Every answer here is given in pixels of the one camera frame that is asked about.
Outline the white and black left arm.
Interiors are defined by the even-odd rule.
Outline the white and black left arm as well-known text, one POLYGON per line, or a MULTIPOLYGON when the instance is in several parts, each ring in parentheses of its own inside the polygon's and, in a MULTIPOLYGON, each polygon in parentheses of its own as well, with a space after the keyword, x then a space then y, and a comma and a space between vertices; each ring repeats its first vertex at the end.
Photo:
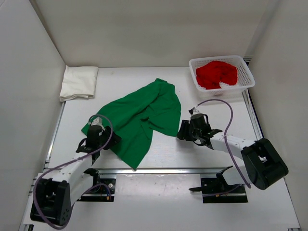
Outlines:
POLYGON ((39 176, 33 189, 31 220, 63 229, 68 225, 75 202, 83 195, 100 193, 110 200, 110 187, 92 166, 101 150, 109 150, 121 140, 109 126, 91 125, 68 164, 39 176))

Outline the aluminium left table rail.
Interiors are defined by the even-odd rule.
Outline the aluminium left table rail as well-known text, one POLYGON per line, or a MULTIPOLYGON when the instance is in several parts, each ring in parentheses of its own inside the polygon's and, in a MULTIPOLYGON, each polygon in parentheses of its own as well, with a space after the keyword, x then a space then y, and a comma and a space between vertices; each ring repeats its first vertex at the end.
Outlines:
POLYGON ((45 160, 45 164, 44 164, 44 169, 46 169, 48 167, 49 162, 50 162, 52 150, 53 150, 55 139, 56 139, 56 136, 57 136, 57 133, 58 133, 58 130, 59 130, 59 126, 60 126, 61 119, 62 119, 62 116, 63 116, 64 108, 65 108, 65 103, 63 102, 62 105, 61 105, 61 110, 59 112, 59 116, 58 116, 57 121, 56 121, 55 129, 54 129, 53 134, 52 134, 51 142, 50 142, 50 145, 49 145, 49 148, 48 148, 48 152, 47 152, 47 156, 46 156, 46 160, 45 160))

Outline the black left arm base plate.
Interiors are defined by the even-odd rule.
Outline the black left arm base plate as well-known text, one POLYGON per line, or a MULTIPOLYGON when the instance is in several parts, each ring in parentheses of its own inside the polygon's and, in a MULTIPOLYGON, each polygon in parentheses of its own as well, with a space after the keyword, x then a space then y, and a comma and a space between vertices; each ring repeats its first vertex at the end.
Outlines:
POLYGON ((85 174, 92 176, 92 186, 78 201, 81 202, 113 202, 116 189, 116 174, 102 173, 90 168, 85 174))

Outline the green t shirt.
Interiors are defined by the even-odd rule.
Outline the green t shirt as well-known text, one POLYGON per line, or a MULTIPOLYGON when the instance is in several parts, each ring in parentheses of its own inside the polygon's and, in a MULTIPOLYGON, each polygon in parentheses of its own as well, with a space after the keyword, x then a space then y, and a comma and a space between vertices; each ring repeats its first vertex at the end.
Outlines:
POLYGON ((175 137, 179 130, 181 104, 173 84, 154 82, 104 105, 98 112, 103 125, 111 124, 121 142, 111 148, 122 161, 136 169, 148 153, 153 132, 175 137))

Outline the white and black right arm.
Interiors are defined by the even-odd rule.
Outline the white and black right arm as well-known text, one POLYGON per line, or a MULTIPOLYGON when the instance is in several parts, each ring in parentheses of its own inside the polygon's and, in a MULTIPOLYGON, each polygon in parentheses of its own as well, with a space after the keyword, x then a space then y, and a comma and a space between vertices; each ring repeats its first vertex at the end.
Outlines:
POLYGON ((233 163, 216 174, 212 186, 224 193, 244 184, 265 190, 289 173, 286 163, 268 139, 252 141, 227 135, 220 129, 212 129, 205 114, 195 114, 190 120, 183 120, 177 138, 243 160, 243 166, 233 163))

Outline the white t shirt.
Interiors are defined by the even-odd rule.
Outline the white t shirt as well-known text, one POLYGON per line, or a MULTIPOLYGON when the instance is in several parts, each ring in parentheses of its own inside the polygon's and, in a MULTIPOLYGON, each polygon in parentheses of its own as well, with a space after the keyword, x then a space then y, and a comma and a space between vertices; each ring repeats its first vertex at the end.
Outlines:
POLYGON ((66 66, 59 96, 60 102, 76 98, 94 98, 98 70, 99 68, 95 66, 66 66))

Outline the white plastic basket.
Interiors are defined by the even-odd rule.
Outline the white plastic basket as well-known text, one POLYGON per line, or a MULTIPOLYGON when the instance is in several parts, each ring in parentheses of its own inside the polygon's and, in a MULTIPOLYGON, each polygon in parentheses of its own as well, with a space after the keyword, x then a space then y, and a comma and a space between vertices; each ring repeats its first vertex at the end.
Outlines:
POLYGON ((237 94, 256 84, 248 65, 239 55, 191 59, 189 69, 202 97, 237 94))

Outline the aluminium right table rail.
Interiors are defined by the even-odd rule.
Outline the aluminium right table rail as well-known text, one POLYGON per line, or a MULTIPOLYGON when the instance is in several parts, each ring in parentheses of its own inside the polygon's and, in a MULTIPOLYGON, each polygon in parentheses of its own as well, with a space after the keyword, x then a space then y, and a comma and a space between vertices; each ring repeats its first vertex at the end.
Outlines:
POLYGON ((242 92, 242 96, 248 110, 255 136, 259 140, 264 136, 248 89, 242 92))

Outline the red t shirt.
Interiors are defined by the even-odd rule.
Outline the red t shirt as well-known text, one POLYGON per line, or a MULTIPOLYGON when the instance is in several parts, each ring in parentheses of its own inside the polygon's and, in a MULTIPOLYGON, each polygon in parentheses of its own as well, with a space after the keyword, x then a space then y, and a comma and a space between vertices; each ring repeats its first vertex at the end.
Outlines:
POLYGON ((207 90, 220 89, 220 83, 236 85, 238 81, 235 66, 222 61, 211 61, 196 69, 196 80, 207 90))

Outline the white front cover board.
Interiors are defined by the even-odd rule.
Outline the white front cover board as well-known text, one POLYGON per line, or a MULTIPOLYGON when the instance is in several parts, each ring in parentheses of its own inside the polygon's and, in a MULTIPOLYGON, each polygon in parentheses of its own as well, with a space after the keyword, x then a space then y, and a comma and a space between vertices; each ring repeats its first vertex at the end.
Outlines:
POLYGON ((118 175, 113 202, 77 202, 68 231, 286 231, 299 228, 283 180, 242 204, 205 204, 199 175, 118 175))

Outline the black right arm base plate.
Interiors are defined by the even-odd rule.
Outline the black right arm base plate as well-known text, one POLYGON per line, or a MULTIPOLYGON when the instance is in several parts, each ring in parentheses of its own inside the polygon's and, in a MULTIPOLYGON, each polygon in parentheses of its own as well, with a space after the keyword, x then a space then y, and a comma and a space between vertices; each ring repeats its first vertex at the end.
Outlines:
POLYGON ((247 203, 244 185, 228 185, 223 178, 223 173, 231 167, 226 167, 218 172, 215 178, 201 178, 201 186, 189 188, 189 191, 201 192, 204 204, 247 203))

